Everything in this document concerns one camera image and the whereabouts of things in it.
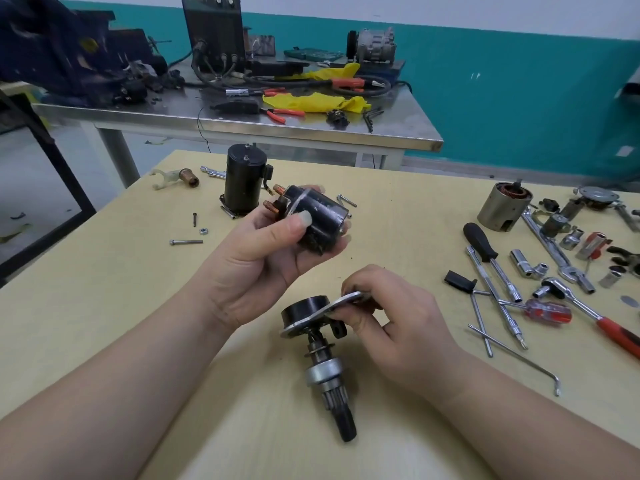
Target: hand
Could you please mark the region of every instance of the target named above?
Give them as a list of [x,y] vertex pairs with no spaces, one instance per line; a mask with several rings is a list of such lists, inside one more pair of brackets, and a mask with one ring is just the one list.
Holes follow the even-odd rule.
[[274,214],[260,205],[229,233],[187,286],[205,297],[215,318],[235,330],[274,306],[295,280],[340,254],[351,239],[343,236],[331,252],[318,256],[297,245],[310,225],[308,211],[275,222]]
[[[460,393],[468,355],[453,340],[431,293],[375,265],[343,282],[342,295],[353,291],[371,293],[373,300],[342,306],[332,318],[352,327],[384,375],[436,405]],[[380,325],[376,308],[389,323]]]

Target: teal wall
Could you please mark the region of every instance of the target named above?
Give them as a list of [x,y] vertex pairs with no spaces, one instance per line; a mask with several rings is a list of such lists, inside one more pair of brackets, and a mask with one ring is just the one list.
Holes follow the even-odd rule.
[[[190,48],[180,8],[65,3],[113,10],[114,26],[173,40],[161,46],[167,59]],[[349,30],[388,26],[258,13],[244,13],[243,21],[252,33],[275,35],[279,50],[344,50]],[[640,65],[640,41],[394,28],[397,56],[407,60],[402,77],[445,141],[435,157],[608,178],[640,175],[640,104],[614,99]],[[622,145],[636,150],[627,158],[614,156]]]

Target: left hand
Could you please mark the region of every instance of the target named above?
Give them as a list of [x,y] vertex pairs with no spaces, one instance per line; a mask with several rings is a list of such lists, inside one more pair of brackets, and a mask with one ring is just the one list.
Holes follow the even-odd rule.
[[260,205],[228,234],[187,287],[205,298],[212,317],[229,329],[251,322],[296,279],[340,254],[351,240],[343,236],[331,252],[318,256],[297,245],[310,225],[307,211],[275,222],[273,213]]

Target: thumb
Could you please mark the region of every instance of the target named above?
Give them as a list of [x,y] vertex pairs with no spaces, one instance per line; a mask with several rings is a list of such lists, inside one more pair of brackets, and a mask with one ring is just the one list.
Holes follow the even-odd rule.
[[373,361],[378,364],[384,361],[384,357],[393,347],[393,340],[384,331],[382,325],[372,314],[362,308],[349,304],[343,305],[331,314],[331,318],[342,320],[349,325],[362,340],[364,348]]
[[303,210],[275,224],[248,232],[238,242],[234,257],[242,261],[255,261],[293,246],[302,239],[311,222],[311,214]]

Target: stainless steel table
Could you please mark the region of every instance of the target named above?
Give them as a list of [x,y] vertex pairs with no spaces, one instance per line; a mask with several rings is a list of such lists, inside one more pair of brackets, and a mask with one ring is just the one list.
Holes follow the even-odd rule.
[[[181,69],[187,81],[192,81],[193,72]],[[381,168],[390,170],[400,169],[405,150],[439,152],[443,144],[436,128],[404,86],[369,100],[373,107],[382,106],[385,110],[374,119],[372,134],[360,114],[348,113],[350,124],[344,130],[333,129],[325,114],[312,113],[307,113],[306,118],[288,116],[287,124],[279,125],[263,114],[217,115],[210,106],[225,97],[213,89],[169,90],[161,95],[150,94],[148,101],[155,96],[162,101],[113,109],[36,104],[34,110],[53,122],[79,122],[118,191],[140,178],[122,132],[197,141],[204,136],[210,141],[224,139],[353,152],[358,155],[357,166],[363,153],[372,153],[382,155]]]

